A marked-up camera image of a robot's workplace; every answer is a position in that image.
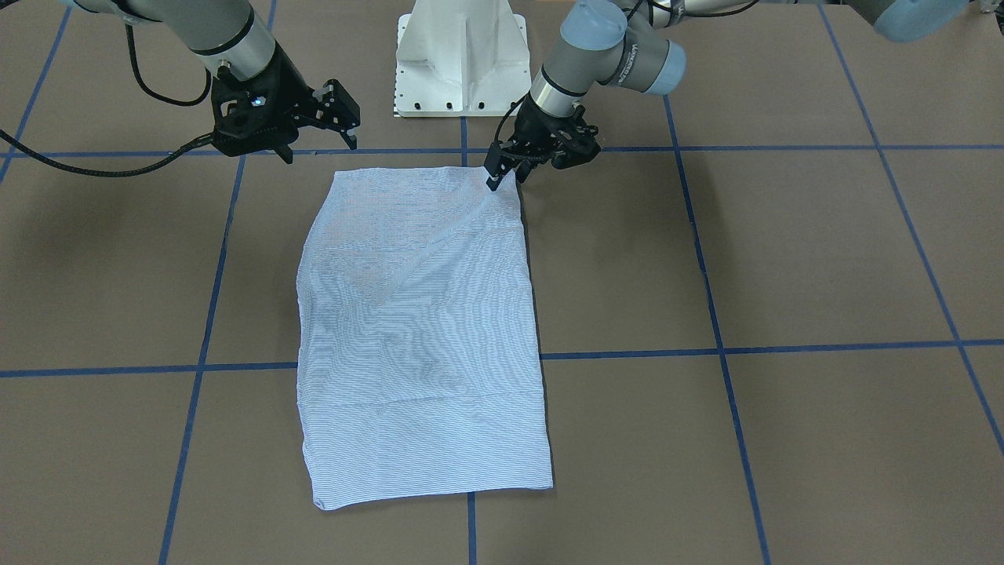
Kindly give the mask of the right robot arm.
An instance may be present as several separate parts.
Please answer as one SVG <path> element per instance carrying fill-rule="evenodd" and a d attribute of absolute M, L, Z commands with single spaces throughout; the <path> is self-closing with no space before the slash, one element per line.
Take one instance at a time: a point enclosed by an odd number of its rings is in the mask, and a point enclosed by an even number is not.
<path fill-rule="evenodd" d="M 273 151 L 292 163 L 299 129 L 313 126 L 358 147 L 361 110 L 336 79 L 311 87 L 247 1 L 68 1 L 126 24 L 162 23 L 211 75 L 208 143 L 239 157 Z"/>

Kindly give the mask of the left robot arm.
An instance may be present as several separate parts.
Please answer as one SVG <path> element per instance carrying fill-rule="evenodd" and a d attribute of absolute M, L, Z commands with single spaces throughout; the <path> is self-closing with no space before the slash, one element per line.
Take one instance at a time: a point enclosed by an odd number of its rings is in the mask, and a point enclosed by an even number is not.
<path fill-rule="evenodd" d="M 591 87 L 620 87 L 667 96 L 687 69 L 687 53 L 664 30 L 691 20 L 739 15 L 751 1 L 577 1 L 555 45 L 511 108 L 514 129 L 487 151 L 486 183 L 524 182 L 538 166 L 566 170 L 600 152 L 598 129 L 585 122 L 582 101 Z"/>

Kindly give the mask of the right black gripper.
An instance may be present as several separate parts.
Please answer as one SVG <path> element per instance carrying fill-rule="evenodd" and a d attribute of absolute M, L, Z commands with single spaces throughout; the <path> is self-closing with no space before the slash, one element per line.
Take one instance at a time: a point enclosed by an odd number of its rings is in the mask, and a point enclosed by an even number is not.
<path fill-rule="evenodd" d="M 336 131 L 349 150 L 358 149 L 361 108 L 338 80 L 309 86 L 278 44 L 255 74 L 238 64 L 238 58 L 223 55 L 210 61 L 210 143 L 216 150 L 230 157 L 273 151 L 292 165 L 291 143 L 302 126 Z"/>

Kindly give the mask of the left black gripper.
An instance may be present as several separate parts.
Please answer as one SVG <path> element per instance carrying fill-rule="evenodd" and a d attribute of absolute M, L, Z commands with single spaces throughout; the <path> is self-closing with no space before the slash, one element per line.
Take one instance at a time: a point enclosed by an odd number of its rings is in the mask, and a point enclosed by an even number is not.
<path fill-rule="evenodd" d="M 524 101 L 517 111 L 510 142 L 492 142 L 484 161 L 486 186 L 495 191 L 514 171 L 517 184 L 527 182 L 537 166 L 550 164 L 566 170 L 591 163 L 600 153 L 598 128 L 585 122 L 587 108 L 573 104 L 568 117 L 552 117 L 534 103 Z"/>

